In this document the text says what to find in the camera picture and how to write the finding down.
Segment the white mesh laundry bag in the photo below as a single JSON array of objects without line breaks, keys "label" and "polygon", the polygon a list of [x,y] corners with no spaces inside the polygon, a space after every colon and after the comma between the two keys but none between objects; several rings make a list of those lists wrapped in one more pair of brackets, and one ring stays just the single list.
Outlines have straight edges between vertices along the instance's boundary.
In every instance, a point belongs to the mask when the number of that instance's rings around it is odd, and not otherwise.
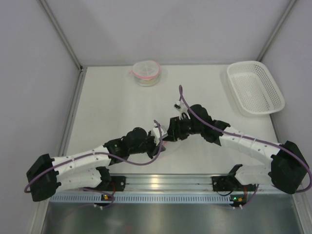
[{"label": "white mesh laundry bag", "polygon": [[177,150],[181,146],[182,141],[178,140],[175,142],[172,141],[163,141],[162,143],[162,148],[163,152],[167,154],[171,154],[175,150]]},{"label": "white mesh laundry bag", "polygon": [[160,64],[153,60],[145,60],[135,63],[130,73],[134,76],[138,85],[143,87],[153,86],[160,79]]}]

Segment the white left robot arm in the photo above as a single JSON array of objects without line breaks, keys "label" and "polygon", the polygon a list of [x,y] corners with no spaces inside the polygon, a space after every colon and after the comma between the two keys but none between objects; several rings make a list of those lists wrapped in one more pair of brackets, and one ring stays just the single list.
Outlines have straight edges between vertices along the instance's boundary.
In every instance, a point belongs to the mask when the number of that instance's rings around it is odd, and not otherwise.
[{"label": "white left robot arm", "polygon": [[113,186],[109,166],[121,162],[136,166],[151,164],[164,151],[163,140],[167,135],[162,126],[155,126],[149,132],[137,127],[121,138],[83,153],[41,155],[26,173],[28,184],[24,192],[39,202],[67,190],[108,191]]}]

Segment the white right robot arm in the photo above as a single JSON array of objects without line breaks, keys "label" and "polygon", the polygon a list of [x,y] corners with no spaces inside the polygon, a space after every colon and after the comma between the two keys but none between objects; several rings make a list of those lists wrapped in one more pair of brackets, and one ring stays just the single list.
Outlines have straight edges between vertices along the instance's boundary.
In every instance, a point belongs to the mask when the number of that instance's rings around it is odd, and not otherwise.
[{"label": "white right robot arm", "polygon": [[205,141],[245,154],[261,165],[235,165],[229,176],[240,185],[272,185],[287,194],[297,193],[298,187],[310,168],[298,146],[255,139],[238,131],[230,124],[212,119],[199,104],[187,107],[177,101],[174,108],[179,116],[172,117],[166,141],[185,140],[190,135],[200,135]]}]

